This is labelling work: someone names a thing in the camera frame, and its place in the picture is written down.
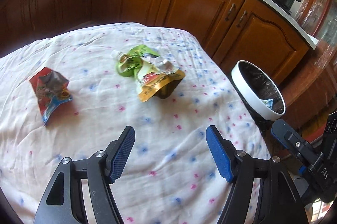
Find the crumpled plastic packaging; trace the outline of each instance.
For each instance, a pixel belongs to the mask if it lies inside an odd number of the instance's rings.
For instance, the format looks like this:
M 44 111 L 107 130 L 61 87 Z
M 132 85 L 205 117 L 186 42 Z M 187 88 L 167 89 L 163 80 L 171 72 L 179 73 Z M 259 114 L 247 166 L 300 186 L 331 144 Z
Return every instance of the crumpled plastic packaging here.
M 67 89 L 69 80 L 52 69 L 44 67 L 29 82 L 37 97 L 42 121 L 45 125 L 59 105 L 72 100 Z
M 117 61 L 116 69 L 121 76 L 135 78 L 141 102 L 152 96 L 169 97 L 185 77 L 183 71 L 146 45 L 138 45 L 127 53 L 118 53 Z

